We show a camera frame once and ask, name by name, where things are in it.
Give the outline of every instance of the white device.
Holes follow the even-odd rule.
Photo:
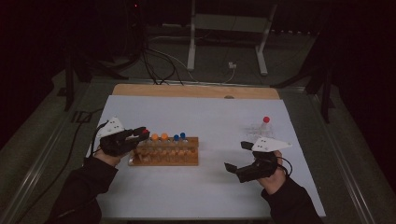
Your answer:
[[[260,137],[251,148],[252,151],[271,152],[282,148],[292,147],[291,143],[282,142],[274,138]]]
[[[96,137],[106,137],[114,133],[120,133],[125,131],[123,125],[120,120],[116,117],[111,118],[108,123],[103,127]]]

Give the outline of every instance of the hand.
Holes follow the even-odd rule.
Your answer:
[[[128,137],[138,136],[127,141]],[[140,141],[149,138],[149,131],[146,127],[140,127],[135,130],[124,130],[120,133],[114,133],[100,139],[100,146],[103,151],[112,157],[124,155],[135,149]]]
[[[109,155],[105,154],[105,152],[101,148],[98,148],[98,150],[95,152],[95,154],[93,156],[96,159],[104,161],[105,163],[107,163],[111,166],[116,166],[120,163],[121,158],[128,154],[129,154],[129,152],[126,152],[119,156],[109,156]]]
[[[280,151],[274,151],[277,156],[277,163],[282,165],[282,153]],[[285,171],[278,167],[275,173],[269,177],[258,179],[260,185],[262,185],[269,195],[276,193],[280,187],[282,187],[283,183],[286,181]]]

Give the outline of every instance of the metal frame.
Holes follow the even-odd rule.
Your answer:
[[[363,224],[376,223],[374,216],[370,211],[369,205],[367,204],[361,192],[359,183],[354,177],[348,165],[343,149],[338,145],[332,131],[329,129],[327,123],[325,123],[324,119],[320,115],[320,111],[319,111],[320,102],[318,96],[308,95],[308,97],[312,107],[314,108],[316,119],[320,123],[323,132],[325,132],[327,141],[330,147],[332,148],[332,154],[334,155],[335,163],[337,164],[338,169],[340,170],[341,177],[344,179],[344,183],[346,184],[346,188],[349,192],[349,196],[355,205],[356,211],[361,219],[361,223]]]
[[[55,146],[62,136],[65,124],[73,117],[73,111],[75,111],[78,107],[79,102],[82,100],[85,92],[88,89],[87,86],[89,86],[89,84],[85,83],[80,83],[79,85],[80,86],[78,87],[78,94],[75,98],[75,103],[71,104],[68,112],[63,114],[58,124],[54,127],[46,145],[44,145],[44,147],[41,149],[40,154],[35,159],[35,162],[32,164],[29,171],[26,173],[26,176],[22,180],[21,185],[18,187],[12,200],[7,205],[4,213],[0,216],[0,223],[15,223],[18,215],[21,214],[22,208],[26,206],[27,200],[31,196],[35,185],[43,174],[51,155],[54,153]]]
[[[267,23],[264,26],[263,32],[262,32],[262,42],[255,47],[256,55],[257,55],[257,61],[259,64],[260,68],[260,74],[262,76],[267,76],[268,75],[268,70],[267,66],[265,64],[264,56],[262,54],[264,50],[265,43],[267,41],[268,35],[270,34],[271,31],[271,25],[272,21],[276,12],[276,7],[277,5],[273,5],[270,11],[270,14],[268,15]],[[191,72],[194,70],[195,66],[195,50],[196,50],[196,45],[195,45],[195,29],[196,29],[196,11],[195,11],[195,0],[191,0],[191,36],[190,36],[190,48],[189,48],[189,58],[187,60],[187,69]]]

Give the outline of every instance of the black cable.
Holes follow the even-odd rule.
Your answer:
[[[241,33],[241,34],[243,34],[242,36],[240,36],[240,37],[237,37],[237,38],[230,38],[230,37],[228,37],[228,36],[222,36],[221,34],[218,34],[218,32],[216,32],[216,31],[213,31],[213,32],[211,32],[211,33],[209,33],[209,34],[207,34],[207,35],[205,35],[205,36],[203,36],[203,37],[199,37],[199,38],[197,38],[198,40],[201,40],[201,41],[203,41],[203,42],[206,42],[206,43],[208,43],[208,44],[221,44],[221,45],[225,45],[225,46],[227,46],[227,45],[233,45],[233,44],[236,44],[237,42],[239,42],[239,41],[243,41],[243,40],[247,40],[247,37],[249,36],[250,37],[250,39],[251,39],[251,37],[253,37],[254,36],[254,34],[249,34],[249,33],[246,33],[246,32],[243,32],[243,33]],[[210,39],[208,39],[208,37],[209,36],[211,36],[211,35],[213,35],[217,40],[210,40]]]
[[[20,216],[20,218],[16,221],[16,223],[20,223],[21,220],[27,215],[27,213],[35,206],[35,204],[47,193],[47,191],[55,184],[55,182],[58,180],[58,178],[61,176],[62,172],[64,171],[64,169],[66,168],[67,164],[69,163],[70,159],[71,159],[71,155],[74,149],[74,144],[76,143],[76,138],[77,138],[77,134],[79,129],[81,128],[82,124],[84,123],[85,120],[90,120],[92,115],[98,111],[103,110],[103,108],[101,109],[97,109],[94,110],[92,112],[88,112],[88,115],[79,123],[75,134],[73,136],[73,140],[72,140],[72,144],[70,146],[69,149],[69,153],[67,155],[67,159],[64,163],[64,166],[61,168],[61,170],[59,171],[59,173],[55,176],[55,178],[52,180],[52,182],[41,192],[40,195],[38,195],[38,197],[32,202],[32,204],[25,210],[24,213],[22,213],[22,215]]]
[[[152,79],[153,84],[158,85],[157,78],[156,78],[157,74],[155,74],[154,69],[152,68],[152,65],[149,64],[149,61],[148,61],[148,58],[147,58],[147,55],[145,52],[142,52],[142,58],[143,58],[143,64],[146,66],[146,70],[148,71],[148,75]]]
[[[140,20],[139,16],[136,16],[134,13],[130,13],[130,10],[127,7],[127,2],[123,0],[123,7],[125,9],[125,21],[126,21],[126,36],[125,36],[125,43],[124,47],[122,50],[121,55],[125,54],[125,51],[128,48],[129,43],[135,43],[134,44],[134,49],[137,49],[137,53],[133,53],[128,57],[128,62],[126,63],[120,63],[117,65],[103,65],[108,69],[111,70],[120,70],[120,69],[126,69],[127,67],[134,65],[136,62],[138,62],[141,54],[141,49],[144,46],[144,43],[146,41],[145,37],[141,34],[143,34],[143,28],[142,28],[142,21]],[[96,6],[96,11],[97,13],[100,14],[99,9]],[[134,22],[132,24],[130,23],[129,19],[134,18]]]
[[[168,62],[172,65],[172,67],[173,67],[172,73],[171,73],[169,76],[163,78],[163,81],[160,83],[160,85],[161,85],[166,79],[172,77],[175,73],[176,73],[176,75],[177,75],[177,80],[180,82],[180,84],[181,84],[182,86],[184,85],[183,82],[182,82],[181,79],[180,79],[180,75],[179,75],[179,73],[178,73],[178,71],[177,71],[177,68],[176,68],[175,64],[173,63],[172,59],[169,58],[168,55],[166,55],[166,54],[164,54],[164,53],[162,53],[162,52],[159,52],[159,51],[157,51],[157,50],[153,50],[153,49],[147,49],[147,50],[150,50],[150,51],[153,51],[153,52],[155,52],[155,53],[157,53],[157,54],[162,55],[162,57],[161,57],[161,56],[158,56],[158,55],[155,55],[155,54],[150,53],[150,55],[152,55],[152,56],[159,57],[159,58],[161,58],[161,59],[164,59],[164,60],[168,61]]]
[[[290,172],[288,172],[288,170],[284,166],[282,166],[282,165],[280,165],[280,166],[283,167],[282,169],[284,169],[286,171],[286,176],[290,176],[291,173],[293,172],[293,167],[291,166],[291,163],[288,160],[286,160],[285,158],[282,158],[282,157],[277,157],[277,158],[282,159],[283,161],[286,161],[289,164]]]
[[[220,11],[220,1],[219,1],[219,5],[218,5],[218,12],[219,12],[219,11]],[[233,16],[234,16],[234,18],[233,18],[233,25],[231,26],[231,28],[230,28],[229,31],[232,31],[233,28],[235,27],[235,24],[236,24],[236,12],[237,12],[237,9],[236,9],[235,7],[233,7]],[[221,66],[222,64],[224,64],[225,60],[227,59],[227,56],[228,56],[228,52],[229,52],[229,50],[230,50],[230,47],[231,47],[231,46],[228,46],[228,47],[227,47],[227,50],[226,50],[226,52],[225,52],[225,54],[224,54],[224,57],[223,57],[223,59],[222,59],[222,61],[221,61],[221,63],[220,63],[220,66]],[[226,76],[226,75],[228,74],[228,72],[229,72],[229,70],[227,69],[226,74],[224,74],[224,73],[222,73],[222,74],[223,74],[224,76]]]
[[[170,75],[168,75],[168,76],[164,77],[164,78],[160,77],[160,79],[161,79],[160,85],[162,85],[163,83],[166,83],[166,84],[168,84],[168,83],[166,82],[166,79],[168,79],[168,78],[172,77],[172,76],[173,76],[173,74],[175,73],[175,71],[176,71],[176,67],[175,67],[175,65],[172,63],[172,61],[170,61],[170,59],[169,59],[169,58],[164,58],[164,57],[161,57],[161,56],[159,56],[159,55],[156,55],[156,54],[153,54],[153,53],[148,53],[148,54],[149,54],[149,55],[152,55],[152,56],[154,56],[154,57],[160,58],[160,59],[164,59],[164,60],[168,61],[168,62],[169,62],[171,65],[172,65],[172,68],[173,68],[173,71],[172,71],[172,73],[171,73]]]
[[[108,124],[108,121],[105,122],[105,123],[103,123],[103,124],[101,124],[101,125],[99,125],[99,126],[96,128],[95,132],[93,133],[93,137],[92,137],[92,141],[91,141],[91,154],[90,154],[90,157],[92,157],[92,156],[93,156],[93,153],[94,153],[93,149],[94,149],[94,145],[95,145],[95,138],[96,138],[96,135],[98,134],[99,130],[101,130],[101,129],[102,129],[103,127],[105,127],[107,124]]]

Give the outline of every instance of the white tabletop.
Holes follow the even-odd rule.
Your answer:
[[[104,218],[117,219],[236,219],[270,216],[257,181],[239,183],[224,162],[238,167],[253,162],[240,147],[248,130],[271,118],[275,139],[293,147],[281,150],[291,162],[291,177],[305,187],[321,217],[325,216],[317,189],[282,100],[188,97],[108,97],[99,123],[118,117],[126,129],[146,126],[151,133],[186,133],[199,137],[198,166],[118,165],[108,193],[99,195]]]

